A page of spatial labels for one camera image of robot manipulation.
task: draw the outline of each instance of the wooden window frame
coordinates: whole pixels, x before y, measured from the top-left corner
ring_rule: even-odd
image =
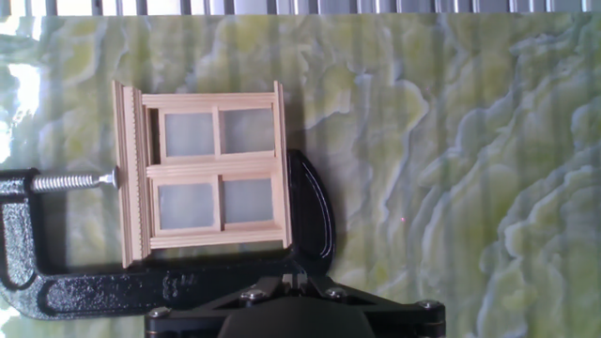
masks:
[[[270,93],[142,94],[113,82],[123,267],[147,257],[152,250],[227,243],[281,240],[291,244],[286,170],[283,89]],[[223,153],[223,112],[270,109],[273,150]],[[153,134],[150,112],[158,110],[159,135]],[[168,157],[165,117],[169,114],[211,114],[213,155]],[[153,149],[158,137],[160,149]],[[158,151],[159,163],[153,163]],[[223,182],[269,178],[273,219],[225,223]],[[161,229],[159,187],[209,183],[213,196],[212,226]]]

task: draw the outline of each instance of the bolt head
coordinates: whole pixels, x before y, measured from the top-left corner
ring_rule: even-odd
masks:
[[[160,317],[169,315],[170,313],[171,313],[171,309],[162,306],[162,307],[150,310],[148,315],[153,318],[160,318]]]
[[[262,300],[267,294],[261,289],[250,289],[240,294],[241,300]]]
[[[335,286],[326,290],[326,296],[328,296],[332,300],[339,300],[343,297],[346,297],[347,292],[344,288],[340,286]]]
[[[434,309],[440,306],[440,302],[437,300],[420,300],[417,302],[417,304],[426,310]]]

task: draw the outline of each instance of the metal bracket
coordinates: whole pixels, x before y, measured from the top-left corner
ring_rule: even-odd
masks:
[[[64,273],[45,258],[36,169],[0,172],[0,294],[36,319],[142,315],[153,308],[189,310],[262,276],[325,275],[335,249],[330,201],[315,168],[288,150],[292,245],[277,253],[145,262],[106,273]]]

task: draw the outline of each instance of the threaded screw rod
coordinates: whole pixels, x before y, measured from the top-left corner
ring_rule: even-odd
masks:
[[[31,183],[31,190],[35,193],[66,192],[97,188],[102,184],[111,184],[116,189],[118,188],[117,168],[105,175],[89,173],[38,175]]]

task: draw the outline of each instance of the black metal mount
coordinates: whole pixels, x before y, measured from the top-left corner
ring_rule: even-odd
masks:
[[[334,255],[335,228],[326,191],[311,163],[288,151],[292,245],[273,253],[148,261],[130,269],[69,271],[49,261],[36,169],[0,172],[0,294],[37,319],[142,315],[153,308],[190,310],[262,276],[323,276]]]
[[[152,310],[146,338],[444,337],[445,307],[398,304],[325,276],[264,277],[190,311]]]

